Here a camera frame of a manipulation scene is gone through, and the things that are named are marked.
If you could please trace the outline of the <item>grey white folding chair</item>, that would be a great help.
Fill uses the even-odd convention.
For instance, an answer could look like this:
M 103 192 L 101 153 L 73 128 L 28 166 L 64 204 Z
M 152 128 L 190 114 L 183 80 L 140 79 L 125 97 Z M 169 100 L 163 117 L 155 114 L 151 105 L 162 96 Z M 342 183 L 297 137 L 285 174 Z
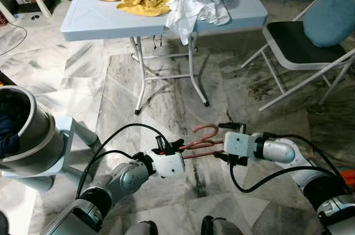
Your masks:
M 276 85 L 281 91 L 281 95 L 269 101 L 259 108 L 264 111 L 287 96 L 292 95 L 297 90 L 303 88 L 307 83 L 311 83 L 317 78 L 322 78 L 329 86 L 326 93 L 318 101 L 323 104 L 334 90 L 335 86 L 344 78 L 348 68 L 353 64 L 355 49 L 345 52 L 340 45 L 337 47 L 321 48 L 310 42 L 305 35 L 305 22 L 301 20 L 310 8 L 332 0 L 314 0 L 306 9 L 287 22 L 272 22 L 266 24 L 263 28 L 263 35 L 266 38 L 266 44 L 259 48 L 247 61 L 241 64 L 241 68 L 249 65 L 252 60 L 261 55 L 269 68 L 271 75 L 276 81 Z M 266 56 L 265 50 L 269 48 L 273 51 L 277 62 L 282 67 L 291 71 L 314 70 L 316 73 L 306 80 L 297 84 L 291 90 L 286 90 L 282 85 L 276 70 L 271 61 Z

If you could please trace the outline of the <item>robot left leg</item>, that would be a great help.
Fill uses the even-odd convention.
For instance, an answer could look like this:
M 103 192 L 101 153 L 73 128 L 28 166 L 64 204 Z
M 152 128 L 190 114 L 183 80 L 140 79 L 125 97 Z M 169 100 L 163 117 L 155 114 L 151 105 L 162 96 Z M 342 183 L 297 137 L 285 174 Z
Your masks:
M 140 221 L 129 227 L 124 235 L 158 235 L 158 228 L 153 221 Z

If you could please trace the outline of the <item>robot leg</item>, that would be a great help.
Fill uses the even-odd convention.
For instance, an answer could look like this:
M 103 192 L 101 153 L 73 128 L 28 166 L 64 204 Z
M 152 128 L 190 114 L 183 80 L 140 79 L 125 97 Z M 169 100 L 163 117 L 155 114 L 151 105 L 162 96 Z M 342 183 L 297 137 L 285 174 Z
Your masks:
M 129 227 L 124 235 L 158 235 L 158 228 L 153 221 L 140 221 Z
M 244 235 L 234 223 L 222 217 L 205 216 L 202 219 L 200 235 Z

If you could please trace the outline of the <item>white garment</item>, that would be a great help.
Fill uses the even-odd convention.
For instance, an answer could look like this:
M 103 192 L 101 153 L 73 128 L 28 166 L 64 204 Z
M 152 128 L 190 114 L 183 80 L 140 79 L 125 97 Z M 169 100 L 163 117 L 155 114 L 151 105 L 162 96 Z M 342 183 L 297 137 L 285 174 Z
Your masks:
M 187 45 L 198 21 L 213 25 L 224 25 L 231 20 L 222 0 L 168 0 L 166 25 Z

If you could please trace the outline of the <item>light blue pillow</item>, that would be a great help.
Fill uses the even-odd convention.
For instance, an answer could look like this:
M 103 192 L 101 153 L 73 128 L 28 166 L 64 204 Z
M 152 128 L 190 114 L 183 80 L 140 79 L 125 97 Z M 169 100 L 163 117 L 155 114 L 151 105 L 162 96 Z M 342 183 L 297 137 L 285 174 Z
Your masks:
M 315 0 L 303 17 L 303 30 L 317 47 L 334 47 L 355 29 L 355 0 Z

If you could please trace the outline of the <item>light blue folding table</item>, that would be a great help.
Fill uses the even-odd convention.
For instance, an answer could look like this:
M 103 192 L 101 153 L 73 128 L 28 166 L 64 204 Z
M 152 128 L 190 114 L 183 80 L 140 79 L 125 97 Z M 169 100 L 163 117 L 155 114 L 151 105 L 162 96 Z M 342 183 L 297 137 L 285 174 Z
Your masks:
M 198 73 L 194 71 L 195 41 L 201 32 L 223 32 L 223 30 L 253 30 L 261 29 L 268 17 L 266 8 L 260 0 L 225 0 L 229 21 L 223 25 L 210 24 L 208 21 L 197 21 L 188 39 L 188 49 L 185 56 L 189 61 L 189 73 L 178 74 L 177 78 L 190 78 L 203 105 L 210 106 L 205 93 L 198 86 Z M 140 65 L 139 100 L 135 104 L 134 114 L 140 114 L 144 100 L 145 85 L 152 80 L 146 77 L 144 66 L 145 56 L 140 37 L 162 35 L 165 31 L 166 18 L 142 17 L 116 8 L 116 2 L 99 0 L 73 0 L 61 25 L 61 33 L 67 42 L 81 40 L 96 40 L 109 38 L 129 38 L 135 54 L 135 60 Z

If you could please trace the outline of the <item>light blue stand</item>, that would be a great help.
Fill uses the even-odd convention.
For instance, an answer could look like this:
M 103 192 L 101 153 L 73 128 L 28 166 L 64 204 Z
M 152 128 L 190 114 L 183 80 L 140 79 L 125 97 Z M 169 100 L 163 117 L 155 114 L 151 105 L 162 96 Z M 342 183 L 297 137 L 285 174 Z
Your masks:
M 70 116 L 60 116 L 53 120 L 55 129 L 60 134 L 60 142 L 62 143 L 62 151 L 58 159 L 46 167 L 43 171 L 27 173 L 10 172 L 0 169 L 0 175 L 18 182 L 26 186 L 45 192 L 51 189 L 55 180 L 54 175 L 64 175 L 66 179 L 73 182 L 80 190 L 88 187 L 92 180 L 91 175 L 87 175 L 83 183 L 80 182 L 83 169 L 76 169 L 74 164 L 78 164 L 78 154 L 73 153 L 73 139 L 80 138 L 88 147 L 88 149 L 81 151 L 81 153 L 88 157 L 90 161 L 94 154 L 99 152 L 101 141 L 96 133 L 87 129 L 83 122 L 77 122 Z

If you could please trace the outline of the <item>silver round laundry drum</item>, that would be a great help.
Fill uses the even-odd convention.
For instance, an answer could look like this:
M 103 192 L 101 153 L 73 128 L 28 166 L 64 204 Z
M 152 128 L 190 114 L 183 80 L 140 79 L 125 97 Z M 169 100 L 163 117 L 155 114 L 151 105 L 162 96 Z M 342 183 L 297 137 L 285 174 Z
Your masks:
M 20 125 L 18 152 L 0 159 L 0 171 L 36 175 L 63 156 L 63 136 L 54 116 L 37 103 L 30 91 L 22 86 L 0 86 L 0 114 L 10 115 Z

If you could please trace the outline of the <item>robot right leg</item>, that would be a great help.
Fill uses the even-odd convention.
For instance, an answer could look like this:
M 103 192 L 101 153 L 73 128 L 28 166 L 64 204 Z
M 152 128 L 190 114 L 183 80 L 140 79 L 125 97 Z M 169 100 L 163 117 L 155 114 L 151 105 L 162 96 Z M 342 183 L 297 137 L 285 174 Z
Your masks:
M 202 219 L 200 235 L 244 235 L 234 223 L 222 217 L 205 216 Z

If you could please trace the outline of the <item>pink hanger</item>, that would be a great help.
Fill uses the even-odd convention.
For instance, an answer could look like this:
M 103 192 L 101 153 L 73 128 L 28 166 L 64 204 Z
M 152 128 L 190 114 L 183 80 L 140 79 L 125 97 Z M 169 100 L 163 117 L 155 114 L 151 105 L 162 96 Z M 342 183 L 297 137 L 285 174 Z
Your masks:
M 205 135 L 202 135 L 200 139 L 193 141 L 191 143 L 188 143 L 184 146 L 181 146 L 178 148 L 178 151 L 182 153 L 185 150 L 196 150 L 196 149 L 202 149 L 202 148 L 209 148 L 212 146 L 216 146 L 219 144 L 223 144 L 223 140 L 217 140 L 213 141 L 211 138 L 215 137 L 218 131 L 220 131 L 219 127 L 216 124 L 205 124 L 205 125 L 198 125 L 192 127 L 192 132 L 197 133 L 200 130 L 203 129 L 211 129 L 211 132 L 208 132 Z M 183 156 L 183 159 L 193 159 L 193 157 L 202 157 L 202 156 L 213 156 L 213 154 L 223 154 L 224 149 L 221 150 L 216 150 L 216 151 L 211 151 L 211 152 L 206 152 L 202 154 L 193 154 L 193 155 L 188 155 L 188 156 Z

